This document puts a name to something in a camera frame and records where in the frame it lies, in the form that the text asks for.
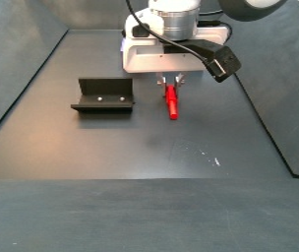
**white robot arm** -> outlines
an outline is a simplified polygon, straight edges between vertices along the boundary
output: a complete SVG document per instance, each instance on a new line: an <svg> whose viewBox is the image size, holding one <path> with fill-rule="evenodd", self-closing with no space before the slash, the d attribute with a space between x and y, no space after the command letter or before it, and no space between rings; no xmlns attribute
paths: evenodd
<svg viewBox="0 0 299 252"><path fill-rule="evenodd" d="M219 0L224 14L239 21L253 21L273 12L286 0ZM240 68L240 62L223 45L227 27L219 21L200 26L200 0L149 0L148 8L133 13L124 26L122 68L128 73L157 73L164 88L170 119L177 118L177 88L187 71L204 68L223 82ZM164 72L181 72L166 85Z"/></svg>

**black metal holder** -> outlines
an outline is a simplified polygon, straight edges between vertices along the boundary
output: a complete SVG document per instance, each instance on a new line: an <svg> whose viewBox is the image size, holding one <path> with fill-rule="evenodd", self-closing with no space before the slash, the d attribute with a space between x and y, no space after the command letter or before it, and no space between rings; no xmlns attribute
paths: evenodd
<svg viewBox="0 0 299 252"><path fill-rule="evenodd" d="M80 112L132 110L133 94L130 78L78 79L81 98L70 107Z"/></svg>

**robot end effector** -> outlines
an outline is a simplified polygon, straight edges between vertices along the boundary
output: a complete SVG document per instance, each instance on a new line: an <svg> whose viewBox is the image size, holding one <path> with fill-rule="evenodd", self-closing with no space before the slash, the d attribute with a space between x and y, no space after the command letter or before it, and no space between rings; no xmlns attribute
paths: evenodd
<svg viewBox="0 0 299 252"><path fill-rule="evenodd" d="M235 54L227 46L221 45L227 38L225 32L195 26L200 0L149 0L148 9L137 12L136 15L132 13L128 0L125 2L133 17L125 22L122 66L126 72L195 71L201 70L204 65L215 80L221 82L239 70L240 63ZM219 0L223 12L239 21L260 19L284 2L286 0ZM153 39L161 42L161 49ZM197 40L212 42L212 45ZM187 52L200 60L201 64L199 61L196 63L192 57L185 58L185 63L179 62L179 54L184 55ZM154 57L156 54L162 55L162 53L165 55L160 56L162 58Z"/></svg>

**metal plate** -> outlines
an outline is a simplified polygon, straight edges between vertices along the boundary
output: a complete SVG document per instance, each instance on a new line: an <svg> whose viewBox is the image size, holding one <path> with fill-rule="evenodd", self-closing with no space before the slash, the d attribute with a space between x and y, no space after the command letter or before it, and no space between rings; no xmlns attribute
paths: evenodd
<svg viewBox="0 0 299 252"><path fill-rule="evenodd" d="M0 120L65 32L38 1L0 1Z"/></svg>
<svg viewBox="0 0 299 252"><path fill-rule="evenodd" d="M233 25L229 41L237 75L265 129L294 174L299 175L299 2L287 1L268 17Z"/></svg>
<svg viewBox="0 0 299 252"><path fill-rule="evenodd" d="M154 74L121 69L120 41L118 31L65 36L0 127L0 178L288 178L235 80L189 73L170 121ZM132 77L130 114L70 109L82 76Z"/></svg>

